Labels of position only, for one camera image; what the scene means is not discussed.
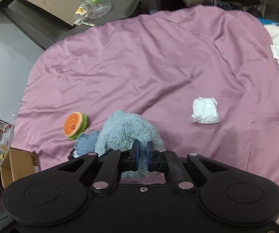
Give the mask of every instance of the pink bedsheet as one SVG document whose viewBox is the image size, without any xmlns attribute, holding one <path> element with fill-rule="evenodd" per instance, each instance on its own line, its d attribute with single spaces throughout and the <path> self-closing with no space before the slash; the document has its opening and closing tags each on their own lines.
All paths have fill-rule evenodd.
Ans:
<svg viewBox="0 0 279 233">
<path fill-rule="evenodd" d="M 179 156 L 198 152 L 279 185 L 279 66 L 253 16 L 197 6 L 91 28 L 48 49 L 33 67 L 12 146 L 41 169 L 67 161 L 68 114 L 89 133 L 116 110 L 141 114 Z M 214 97 L 220 122 L 190 123 L 193 99 Z"/>
</svg>

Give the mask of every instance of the care label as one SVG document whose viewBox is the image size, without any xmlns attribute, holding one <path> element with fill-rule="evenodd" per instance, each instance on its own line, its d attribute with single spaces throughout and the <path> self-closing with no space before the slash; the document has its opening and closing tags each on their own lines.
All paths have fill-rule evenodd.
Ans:
<svg viewBox="0 0 279 233">
<path fill-rule="evenodd" d="M 271 47 L 273 58 L 279 60 L 279 47 L 274 45 L 270 45 L 270 47 Z"/>
</svg>

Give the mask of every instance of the crumpled plastic bag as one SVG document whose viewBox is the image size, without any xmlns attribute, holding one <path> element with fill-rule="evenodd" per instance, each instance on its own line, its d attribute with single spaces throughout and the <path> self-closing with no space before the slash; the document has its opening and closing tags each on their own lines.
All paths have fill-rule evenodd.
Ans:
<svg viewBox="0 0 279 233">
<path fill-rule="evenodd" d="M 191 121 L 193 123 L 214 124 L 219 122 L 217 101 L 214 98 L 198 97 L 193 100 L 192 109 Z"/>
<path fill-rule="evenodd" d="M 11 127 L 5 133 L 3 133 L 2 140 L 0 141 L 0 150 L 2 152 L 6 152 L 7 149 L 11 147 L 11 142 L 13 139 L 13 130 L 14 126 L 11 125 Z"/>
</svg>

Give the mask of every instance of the clothing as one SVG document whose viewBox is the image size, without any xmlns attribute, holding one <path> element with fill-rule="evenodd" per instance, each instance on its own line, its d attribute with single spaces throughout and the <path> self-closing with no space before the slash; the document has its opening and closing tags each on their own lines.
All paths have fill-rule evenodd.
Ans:
<svg viewBox="0 0 279 233">
<path fill-rule="evenodd" d="M 92 131 L 88 135 L 81 133 L 76 139 L 74 149 L 71 152 L 71 158 L 78 158 L 89 152 L 94 152 L 95 143 L 98 140 L 99 134 L 99 131 Z"/>
<path fill-rule="evenodd" d="M 210 5 L 213 6 L 213 3 L 206 1 L 205 5 Z M 223 9 L 223 10 L 241 10 L 241 11 L 246 11 L 247 13 L 253 15 L 254 17 L 257 18 L 263 18 L 263 15 L 261 12 L 257 9 L 257 6 L 252 5 L 252 6 L 242 6 L 242 5 L 237 5 L 231 2 L 227 1 L 220 1 L 217 4 L 217 7 Z"/>
<path fill-rule="evenodd" d="M 270 19 L 264 19 L 264 18 L 257 18 L 263 25 L 279 25 L 279 23 L 274 22 Z"/>
</svg>

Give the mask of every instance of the orange toy hamburger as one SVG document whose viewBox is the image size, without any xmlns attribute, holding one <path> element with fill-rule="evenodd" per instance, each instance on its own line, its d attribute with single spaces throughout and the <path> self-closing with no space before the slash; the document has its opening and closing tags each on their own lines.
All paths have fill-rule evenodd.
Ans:
<svg viewBox="0 0 279 233">
<path fill-rule="evenodd" d="M 64 122 L 64 135 L 69 140 L 74 140 L 85 131 L 88 126 L 88 116 L 81 112 L 74 112 L 70 114 Z"/>
</svg>

